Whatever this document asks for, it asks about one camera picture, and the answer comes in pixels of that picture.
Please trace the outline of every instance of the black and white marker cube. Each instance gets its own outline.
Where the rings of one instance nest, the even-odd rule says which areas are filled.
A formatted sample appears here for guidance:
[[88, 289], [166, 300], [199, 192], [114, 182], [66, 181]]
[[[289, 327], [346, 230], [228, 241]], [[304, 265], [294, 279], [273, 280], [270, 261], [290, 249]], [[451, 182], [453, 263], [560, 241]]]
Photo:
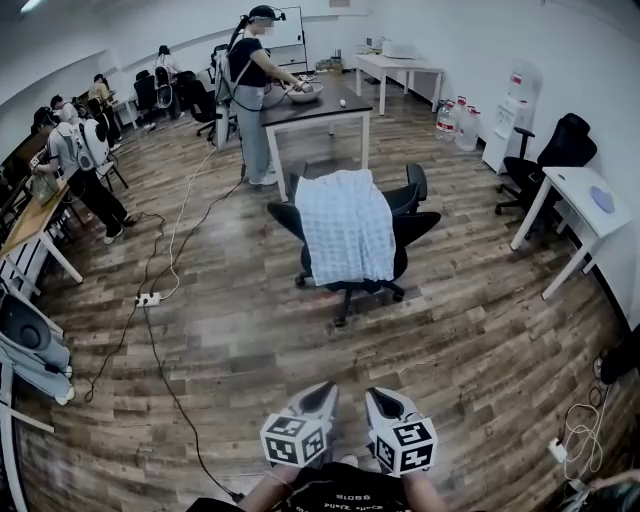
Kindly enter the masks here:
[[303, 468], [327, 449], [323, 422], [272, 414], [260, 431], [270, 462]]
[[377, 459], [394, 476], [427, 469], [435, 461], [438, 436], [429, 418], [381, 427], [372, 433]]

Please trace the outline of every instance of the ponytail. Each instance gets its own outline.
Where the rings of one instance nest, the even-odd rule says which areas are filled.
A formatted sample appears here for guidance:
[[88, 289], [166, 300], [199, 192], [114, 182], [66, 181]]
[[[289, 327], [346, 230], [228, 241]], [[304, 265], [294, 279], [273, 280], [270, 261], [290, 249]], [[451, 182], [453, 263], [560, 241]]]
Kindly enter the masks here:
[[238, 36], [240, 35], [240, 32], [242, 32], [245, 28], [247, 28], [248, 24], [249, 24], [249, 16], [242, 16], [242, 18], [240, 19], [240, 23], [238, 23], [238, 26], [233, 31], [233, 35], [231, 36], [231, 41], [229, 42], [229, 51], [231, 51], [231, 49], [233, 48], [233, 45], [236, 42], [236, 39], [238, 39]]

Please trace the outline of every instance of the checkered cloth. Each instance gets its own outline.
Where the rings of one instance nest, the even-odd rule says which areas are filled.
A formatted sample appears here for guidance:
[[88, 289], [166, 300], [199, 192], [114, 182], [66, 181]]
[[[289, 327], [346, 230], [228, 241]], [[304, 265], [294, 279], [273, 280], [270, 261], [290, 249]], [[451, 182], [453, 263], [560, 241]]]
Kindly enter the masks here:
[[296, 207], [317, 286], [393, 280], [393, 217], [371, 171], [301, 178]]

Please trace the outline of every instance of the ceiling light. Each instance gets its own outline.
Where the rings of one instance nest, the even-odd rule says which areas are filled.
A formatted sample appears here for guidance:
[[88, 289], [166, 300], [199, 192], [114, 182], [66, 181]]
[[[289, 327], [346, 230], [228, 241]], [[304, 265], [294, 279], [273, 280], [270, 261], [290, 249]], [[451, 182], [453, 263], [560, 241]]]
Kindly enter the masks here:
[[20, 13], [24, 14], [26, 12], [29, 12], [35, 9], [40, 3], [42, 3], [42, 0], [29, 0], [26, 4], [24, 4], [22, 9], [20, 9]]

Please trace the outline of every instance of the wooden floor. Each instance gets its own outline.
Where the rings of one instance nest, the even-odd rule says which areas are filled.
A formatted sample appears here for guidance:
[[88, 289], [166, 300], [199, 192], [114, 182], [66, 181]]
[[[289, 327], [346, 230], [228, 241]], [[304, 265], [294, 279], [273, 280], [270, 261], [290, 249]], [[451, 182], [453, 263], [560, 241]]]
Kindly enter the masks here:
[[[354, 86], [353, 77], [346, 82]], [[247, 491], [267, 468], [259, 442], [266, 415], [295, 391], [331, 379], [341, 389], [337, 455], [354, 453], [375, 467], [365, 449], [363, 393], [372, 385], [398, 389], [438, 430], [438, 464], [429, 474], [452, 511], [533, 510], [562, 482], [546, 446], [567, 407], [588, 400], [592, 360], [616, 343], [620, 325], [593, 276], [578, 273], [553, 300], [542, 300], [570, 258], [570, 243], [550, 234], [511, 251], [523, 215], [494, 215], [499, 179], [480, 153], [436, 140], [430, 107], [389, 89], [387, 116], [372, 116], [376, 182], [383, 190], [401, 186], [406, 163], [423, 165], [430, 189], [423, 209], [443, 216], [409, 250], [399, 281], [406, 300], [358, 298], [348, 327], [336, 330], [341, 296], [294, 286], [300, 244], [266, 211], [277, 191], [243, 185], [188, 242], [176, 266], [178, 291], [150, 311], [164, 370], [197, 425], [205, 463], [234, 490]], [[378, 88], [365, 84], [364, 92], [377, 105]], [[129, 134], [120, 150], [131, 188], [117, 183], [117, 196], [131, 212], [167, 219], [151, 275], [168, 263], [188, 180], [210, 149], [197, 127], [190, 117], [165, 121], [147, 136]], [[331, 159], [358, 158], [359, 126], [338, 125], [335, 138], [325, 129], [287, 133], [280, 142], [285, 162], [331, 168]], [[240, 164], [236, 148], [204, 166], [178, 244], [237, 183]], [[141, 311], [93, 402], [83, 400], [86, 379], [120, 341], [159, 221], [143, 219], [110, 247], [96, 219], [89, 228], [76, 226], [82, 238], [63, 247], [84, 283], [53, 263], [38, 301], [66, 330], [77, 398], [60, 407], [30, 389], [21, 393], [19, 409], [56, 428], [47, 435], [20, 427], [33, 510], [180, 512], [197, 497], [221, 496], [159, 377]], [[159, 290], [174, 283], [166, 276]], [[611, 390], [601, 432], [606, 453], [638, 410], [637, 389], [637, 377], [629, 377]]]

